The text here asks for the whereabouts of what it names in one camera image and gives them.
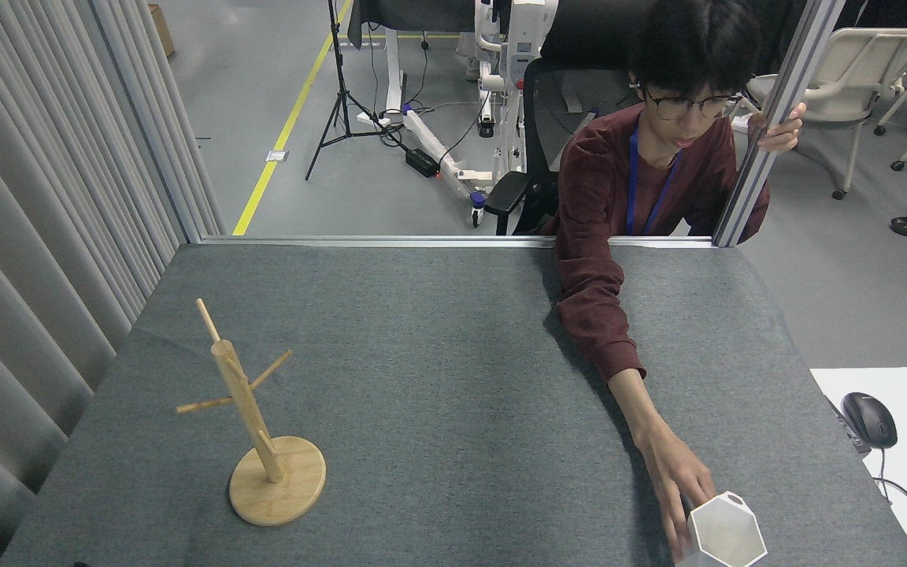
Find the person's left hand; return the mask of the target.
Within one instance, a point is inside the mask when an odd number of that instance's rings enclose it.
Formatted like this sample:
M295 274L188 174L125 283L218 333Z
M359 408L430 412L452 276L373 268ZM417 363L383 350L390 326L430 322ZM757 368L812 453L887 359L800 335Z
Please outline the person's left hand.
M774 126L766 125L766 115L756 112L750 120L750 125L756 132L760 132L756 142L759 150L766 152L785 152L795 150L799 144L799 137L803 127L803 118L807 112L807 105L799 102L784 121Z

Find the person's right hand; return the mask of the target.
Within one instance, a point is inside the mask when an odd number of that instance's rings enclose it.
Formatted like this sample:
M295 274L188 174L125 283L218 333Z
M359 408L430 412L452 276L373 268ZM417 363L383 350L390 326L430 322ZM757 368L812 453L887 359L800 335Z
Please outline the person's right hand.
M672 433L654 433L636 440L650 475L671 559L683 560L690 546L685 502L701 506L716 496L709 467Z

